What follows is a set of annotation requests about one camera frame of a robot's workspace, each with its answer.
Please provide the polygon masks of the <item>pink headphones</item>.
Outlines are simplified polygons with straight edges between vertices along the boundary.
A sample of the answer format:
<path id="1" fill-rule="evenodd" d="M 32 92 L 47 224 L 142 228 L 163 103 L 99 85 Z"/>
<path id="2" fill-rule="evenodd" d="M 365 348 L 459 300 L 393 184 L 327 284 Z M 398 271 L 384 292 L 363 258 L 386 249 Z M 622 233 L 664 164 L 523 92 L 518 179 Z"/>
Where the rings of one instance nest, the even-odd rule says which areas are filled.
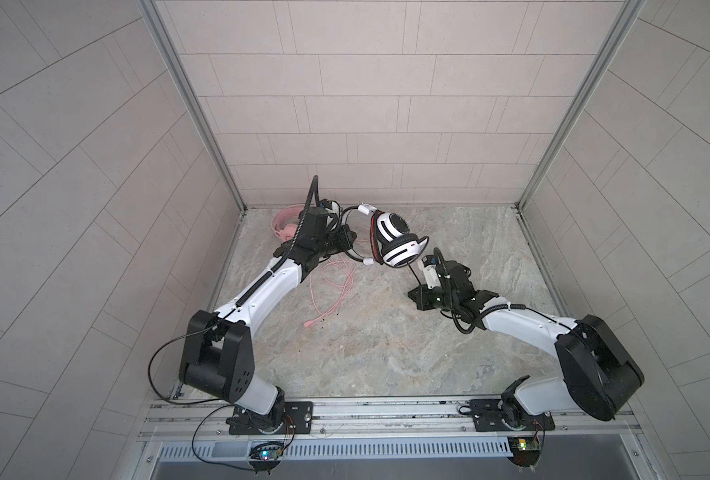
<path id="1" fill-rule="evenodd" d="M 281 242 L 289 241 L 294 237 L 303 208 L 302 204 L 291 205 L 282 209 L 272 219 L 271 229 Z"/>

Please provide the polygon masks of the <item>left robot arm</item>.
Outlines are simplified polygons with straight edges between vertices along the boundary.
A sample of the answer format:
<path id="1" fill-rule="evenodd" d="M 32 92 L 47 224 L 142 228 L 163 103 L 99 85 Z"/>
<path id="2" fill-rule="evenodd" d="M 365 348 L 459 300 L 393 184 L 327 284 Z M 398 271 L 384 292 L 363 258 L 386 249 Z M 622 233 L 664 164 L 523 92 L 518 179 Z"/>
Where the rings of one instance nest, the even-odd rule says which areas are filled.
<path id="1" fill-rule="evenodd" d="M 255 374 L 252 337 L 285 295 L 355 239 L 342 225 L 337 202 L 321 200 L 304 208 L 292 239 L 280 245 L 252 284 L 217 311 L 200 310 L 191 317 L 179 380 L 246 410 L 261 431 L 277 431 L 285 419 L 285 394 Z"/>

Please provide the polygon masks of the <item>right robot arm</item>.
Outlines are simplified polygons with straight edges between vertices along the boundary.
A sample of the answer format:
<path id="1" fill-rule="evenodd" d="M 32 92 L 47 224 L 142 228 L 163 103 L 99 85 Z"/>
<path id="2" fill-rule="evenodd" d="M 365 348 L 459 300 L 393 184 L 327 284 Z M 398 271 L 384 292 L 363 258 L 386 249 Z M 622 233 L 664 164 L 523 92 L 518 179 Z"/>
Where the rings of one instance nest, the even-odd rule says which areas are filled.
<path id="1" fill-rule="evenodd" d="M 423 258 L 422 272 L 424 282 L 408 293 L 418 310 L 440 311 L 463 335 L 477 329 L 508 335 L 558 361 L 559 375 L 525 375 L 501 394 L 495 410 L 507 428 L 523 430 L 541 415 L 576 409 L 610 421 L 643 386 L 642 369 L 603 319 L 548 315 L 478 290 L 468 267 L 436 255 Z"/>

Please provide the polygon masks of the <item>right controller circuit board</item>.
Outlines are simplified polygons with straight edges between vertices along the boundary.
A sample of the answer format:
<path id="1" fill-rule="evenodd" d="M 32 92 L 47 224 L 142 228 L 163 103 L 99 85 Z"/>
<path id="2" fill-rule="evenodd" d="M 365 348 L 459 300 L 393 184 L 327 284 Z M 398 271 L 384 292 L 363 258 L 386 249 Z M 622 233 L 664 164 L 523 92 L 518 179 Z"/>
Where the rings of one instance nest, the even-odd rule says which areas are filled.
<path id="1" fill-rule="evenodd" d="M 508 437 L 512 456 L 508 460 L 518 467 L 530 468 L 538 464 L 542 447 L 535 437 Z"/>

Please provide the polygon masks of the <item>controller circuit board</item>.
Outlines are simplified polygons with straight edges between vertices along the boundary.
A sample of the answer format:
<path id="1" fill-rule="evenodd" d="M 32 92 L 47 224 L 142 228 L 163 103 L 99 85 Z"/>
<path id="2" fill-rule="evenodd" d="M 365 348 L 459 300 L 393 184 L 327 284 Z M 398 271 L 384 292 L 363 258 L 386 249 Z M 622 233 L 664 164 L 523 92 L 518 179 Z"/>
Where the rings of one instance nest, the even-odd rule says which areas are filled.
<path id="1" fill-rule="evenodd" d="M 281 442 L 265 442 L 251 448 L 248 454 L 250 462 L 278 462 L 285 453 Z"/>
<path id="2" fill-rule="evenodd" d="M 542 447 L 535 437 L 508 437 L 512 456 L 508 460 L 518 467 L 530 468 L 538 464 Z"/>

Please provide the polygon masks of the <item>left controller circuit board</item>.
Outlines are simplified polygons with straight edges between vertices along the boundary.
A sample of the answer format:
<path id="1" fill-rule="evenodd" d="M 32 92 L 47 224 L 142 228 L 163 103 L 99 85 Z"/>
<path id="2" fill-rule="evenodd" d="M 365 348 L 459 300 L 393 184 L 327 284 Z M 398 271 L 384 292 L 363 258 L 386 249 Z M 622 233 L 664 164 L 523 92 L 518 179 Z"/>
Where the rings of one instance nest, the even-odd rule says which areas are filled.
<path id="1" fill-rule="evenodd" d="M 265 442 L 251 448 L 248 454 L 250 462 L 278 462 L 285 453 L 281 442 Z"/>

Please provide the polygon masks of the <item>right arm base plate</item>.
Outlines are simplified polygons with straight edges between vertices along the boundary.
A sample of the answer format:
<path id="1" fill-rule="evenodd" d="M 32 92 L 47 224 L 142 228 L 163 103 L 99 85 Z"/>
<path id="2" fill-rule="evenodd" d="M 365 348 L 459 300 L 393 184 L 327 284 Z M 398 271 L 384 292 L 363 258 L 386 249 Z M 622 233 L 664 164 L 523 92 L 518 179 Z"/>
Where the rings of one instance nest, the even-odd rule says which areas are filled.
<path id="1" fill-rule="evenodd" d="M 461 415 L 472 418 L 477 432 L 536 432 L 553 431 L 553 417 L 543 413 L 530 415 L 513 402 L 500 398 L 469 400 L 458 409 Z"/>

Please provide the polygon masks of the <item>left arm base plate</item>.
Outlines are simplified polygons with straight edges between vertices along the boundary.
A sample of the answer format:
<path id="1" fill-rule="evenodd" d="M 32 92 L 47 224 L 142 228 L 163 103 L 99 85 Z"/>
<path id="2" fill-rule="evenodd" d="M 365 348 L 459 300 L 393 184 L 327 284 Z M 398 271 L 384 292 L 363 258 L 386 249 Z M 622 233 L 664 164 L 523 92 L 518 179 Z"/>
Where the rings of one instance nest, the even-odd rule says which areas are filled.
<path id="1" fill-rule="evenodd" d="M 225 423 L 230 435 L 309 434 L 313 403 L 278 401 L 267 414 L 236 406 Z"/>

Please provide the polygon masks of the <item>aluminium mounting rail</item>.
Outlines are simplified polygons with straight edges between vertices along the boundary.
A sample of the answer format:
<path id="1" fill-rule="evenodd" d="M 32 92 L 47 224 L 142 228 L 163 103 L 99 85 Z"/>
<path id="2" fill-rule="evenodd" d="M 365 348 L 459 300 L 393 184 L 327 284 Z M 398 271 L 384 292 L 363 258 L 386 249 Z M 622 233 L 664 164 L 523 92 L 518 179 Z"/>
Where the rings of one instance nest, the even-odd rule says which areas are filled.
<path id="1" fill-rule="evenodd" d="M 298 440 L 381 438 L 381 437 L 452 437 L 515 436 L 500 419 L 487 420 L 463 413 L 472 400 L 493 405 L 496 395 L 452 395 L 409 397 L 321 397 L 310 398 L 312 411 L 297 425 L 305 430 Z M 183 441 L 191 436 L 200 440 L 234 439 L 228 420 L 239 417 L 241 410 L 224 402 L 175 406 L 161 401 L 152 403 L 141 424 L 132 434 L 134 440 Z M 638 434 L 643 431 L 639 420 L 628 406 L 607 422 L 597 420 L 581 410 L 553 410 L 543 414 L 539 423 L 529 422 L 528 432 L 539 429 L 551 436 L 569 434 L 615 435 Z M 487 429 L 476 430 L 482 423 Z"/>

